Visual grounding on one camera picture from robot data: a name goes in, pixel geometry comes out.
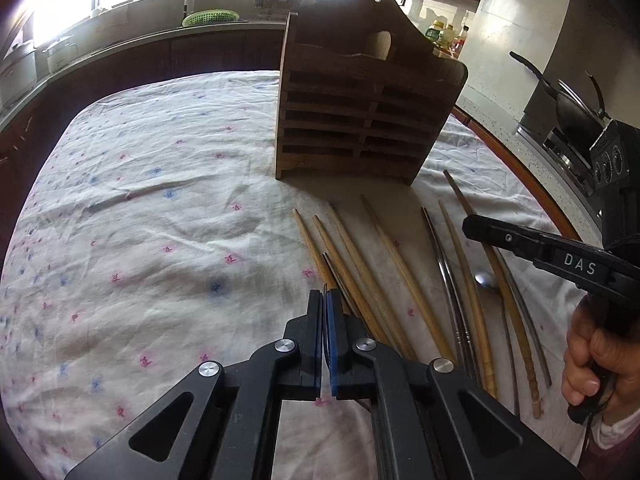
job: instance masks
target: bolt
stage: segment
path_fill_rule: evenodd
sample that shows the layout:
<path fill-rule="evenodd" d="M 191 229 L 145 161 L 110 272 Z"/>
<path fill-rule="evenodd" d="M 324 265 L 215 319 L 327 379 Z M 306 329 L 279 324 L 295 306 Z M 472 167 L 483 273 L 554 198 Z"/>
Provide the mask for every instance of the bolt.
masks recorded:
<path fill-rule="evenodd" d="M 198 367 L 198 373 L 203 377 L 213 377 L 220 371 L 220 365 L 213 361 L 206 361 Z"/>
<path fill-rule="evenodd" d="M 363 337 L 356 341 L 356 348 L 363 352 L 371 352 L 376 347 L 376 342 L 368 337 Z"/>
<path fill-rule="evenodd" d="M 278 339 L 275 347 L 278 352 L 286 354 L 291 352 L 296 347 L 296 344 L 291 339 Z"/>
<path fill-rule="evenodd" d="M 448 374 L 453 371 L 453 363 L 444 357 L 440 357 L 433 362 L 433 367 L 441 374 Z"/>

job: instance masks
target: brown lower cabinet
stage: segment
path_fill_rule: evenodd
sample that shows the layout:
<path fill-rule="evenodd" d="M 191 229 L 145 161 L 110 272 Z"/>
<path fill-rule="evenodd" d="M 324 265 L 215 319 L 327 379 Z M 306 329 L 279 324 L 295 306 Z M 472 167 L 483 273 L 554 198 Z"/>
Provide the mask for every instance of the brown lower cabinet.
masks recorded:
<path fill-rule="evenodd" d="M 176 77 L 279 70 L 284 28 L 160 39 L 96 59 L 51 82 L 0 132 L 0 263 L 40 168 L 88 105 L 116 92 Z"/>

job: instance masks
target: pan handle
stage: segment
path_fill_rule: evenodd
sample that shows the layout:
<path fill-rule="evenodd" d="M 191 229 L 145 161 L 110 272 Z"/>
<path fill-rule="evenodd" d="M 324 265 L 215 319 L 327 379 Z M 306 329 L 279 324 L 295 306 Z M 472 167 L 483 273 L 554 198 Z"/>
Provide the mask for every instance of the pan handle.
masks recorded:
<path fill-rule="evenodd" d="M 540 70 L 538 70 L 537 67 L 533 65 L 532 62 L 522 57 L 520 54 L 516 54 L 513 50 L 509 53 L 509 55 L 513 57 L 513 59 L 515 59 L 517 62 L 522 63 L 524 66 L 526 66 L 529 70 L 531 70 L 536 75 L 536 77 L 542 84 L 542 88 L 545 89 L 546 93 L 548 93 L 553 99 L 558 99 L 558 90 L 556 90 L 551 86 L 549 81 L 547 81 L 545 77 L 542 75 L 542 72 L 540 72 Z"/>
<path fill-rule="evenodd" d="M 589 72 L 587 72 L 587 75 L 589 76 L 589 79 L 591 79 L 591 82 L 593 83 L 593 87 L 596 89 L 596 94 L 598 95 L 598 111 L 597 111 L 597 115 L 600 119 L 610 119 L 611 117 L 609 116 L 609 114 L 607 114 L 606 110 L 604 109 L 604 97 L 602 97 L 602 90 L 600 90 L 600 85 L 598 84 L 598 82 L 596 81 L 596 78 L 594 78 L 594 76 L 592 76 Z"/>

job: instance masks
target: white container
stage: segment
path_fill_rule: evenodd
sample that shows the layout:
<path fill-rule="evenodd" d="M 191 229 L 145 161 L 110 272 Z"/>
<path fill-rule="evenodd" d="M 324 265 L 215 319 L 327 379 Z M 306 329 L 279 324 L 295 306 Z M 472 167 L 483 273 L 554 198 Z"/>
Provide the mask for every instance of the white container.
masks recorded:
<path fill-rule="evenodd" d="M 35 88 L 36 49 L 33 41 L 27 41 L 0 63 L 0 107 L 4 108 Z"/>
<path fill-rule="evenodd" d="M 78 57 L 78 46 L 72 43 L 73 36 L 65 36 L 51 43 L 45 50 L 49 73 L 54 74 Z"/>

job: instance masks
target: green basket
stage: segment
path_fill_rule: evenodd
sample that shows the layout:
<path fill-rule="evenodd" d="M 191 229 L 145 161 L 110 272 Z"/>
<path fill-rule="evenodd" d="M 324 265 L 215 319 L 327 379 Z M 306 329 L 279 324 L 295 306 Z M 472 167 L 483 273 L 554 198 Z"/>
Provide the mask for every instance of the green basket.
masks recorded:
<path fill-rule="evenodd" d="M 236 22 L 240 14 L 232 10 L 203 10 L 194 12 L 182 20 L 183 27 L 197 27 L 199 25 L 211 25 L 212 23 Z"/>

